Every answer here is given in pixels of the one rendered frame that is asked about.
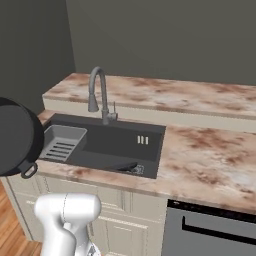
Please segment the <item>dark grey sink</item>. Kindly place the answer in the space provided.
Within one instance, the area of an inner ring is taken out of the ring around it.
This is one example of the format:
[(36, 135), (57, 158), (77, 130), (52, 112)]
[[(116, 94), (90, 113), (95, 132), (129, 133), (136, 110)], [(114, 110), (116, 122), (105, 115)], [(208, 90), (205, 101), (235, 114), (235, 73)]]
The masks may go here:
[[(166, 128), (161, 125), (113, 121), (104, 125), (98, 118), (55, 114), (45, 124), (87, 129), (84, 146), (78, 146), (66, 162), (79, 167), (124, 173), (154, 179), (157, 177)], [(132, 173), (144, 166), (142, 175)]]

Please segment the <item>grey slotted sink tray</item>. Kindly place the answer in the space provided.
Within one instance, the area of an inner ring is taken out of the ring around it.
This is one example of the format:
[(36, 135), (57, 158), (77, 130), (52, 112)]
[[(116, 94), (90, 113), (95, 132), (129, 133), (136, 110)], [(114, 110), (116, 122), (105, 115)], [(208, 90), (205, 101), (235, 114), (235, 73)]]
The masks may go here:
[(51, 125), (44, 131), (44, 147), (40, 159), (66, 162), (78, 146), (86, 144), (87, 129)]

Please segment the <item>black pot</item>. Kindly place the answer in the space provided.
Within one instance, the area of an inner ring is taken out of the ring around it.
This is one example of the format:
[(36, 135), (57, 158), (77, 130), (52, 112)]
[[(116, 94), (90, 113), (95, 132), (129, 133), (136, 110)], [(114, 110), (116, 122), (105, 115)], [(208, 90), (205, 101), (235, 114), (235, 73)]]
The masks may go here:
[(0, 177), (20, 174), (31, 178), (44, 146), (38, 117), (24, 105), (0, 97)]

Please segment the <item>grey tap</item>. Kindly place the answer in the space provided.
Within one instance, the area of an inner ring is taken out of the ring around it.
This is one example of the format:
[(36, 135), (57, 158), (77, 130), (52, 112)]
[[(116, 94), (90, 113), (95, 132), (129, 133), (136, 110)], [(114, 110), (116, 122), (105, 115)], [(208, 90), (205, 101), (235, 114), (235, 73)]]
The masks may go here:
[(108, 101), (107, 101), (107, 88), (106, 79), (103, 69), (99, 66), (95, 67), (89, 78), (89, 100), (88, 100), (88, 111), (97, 112), (99, 110), (98, 103), (95, 96), (95, 80), (96, 76), (100, 77), (101, 84), (101, 96), (102, 96), (102, 122), (104, 125), (108, 125), (111, 121), (116, 121), (118, 119), (118, 113), (114, 111), (109, 112)]

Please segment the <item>cream drawer front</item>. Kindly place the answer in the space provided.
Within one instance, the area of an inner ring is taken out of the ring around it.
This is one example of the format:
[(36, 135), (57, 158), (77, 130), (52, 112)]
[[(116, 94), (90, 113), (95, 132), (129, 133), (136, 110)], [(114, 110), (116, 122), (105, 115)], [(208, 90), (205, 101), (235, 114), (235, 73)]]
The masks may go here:
[(46, 184), (50, 192), (53, 193), (88, 193), (97, 195), (105, 208), (112, 208), (120, 211), (125, 210), (125, 193), (123, 191), (78, 183), (68, 180), (46, 177)]

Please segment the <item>cream cupboard door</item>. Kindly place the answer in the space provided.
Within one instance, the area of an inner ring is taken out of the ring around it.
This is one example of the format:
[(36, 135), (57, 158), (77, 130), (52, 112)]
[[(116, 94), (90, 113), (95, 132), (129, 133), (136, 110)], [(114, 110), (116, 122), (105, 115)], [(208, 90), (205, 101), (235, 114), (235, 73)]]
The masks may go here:
[(147, 256), (145, 225), (100, 216), (88, 231), (103, 256)]
[(41, 222), (37, 219), (34, 213), (35, 202), (31, 200), (25, 201), (26, 206), (26, 220), (31, 231), (32, 237), (35, 241), (43, 241), (43, 227)]

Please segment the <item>grey dishwasher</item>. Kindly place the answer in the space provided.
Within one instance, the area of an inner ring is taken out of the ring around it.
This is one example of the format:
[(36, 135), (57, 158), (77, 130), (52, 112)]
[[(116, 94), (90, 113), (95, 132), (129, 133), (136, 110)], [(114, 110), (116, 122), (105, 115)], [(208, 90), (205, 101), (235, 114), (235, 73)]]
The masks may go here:
[(161, 256), (256, 256), (256, 245), (183, 231), (186, 223), (256, 239), (256, 215), (168, 200)]

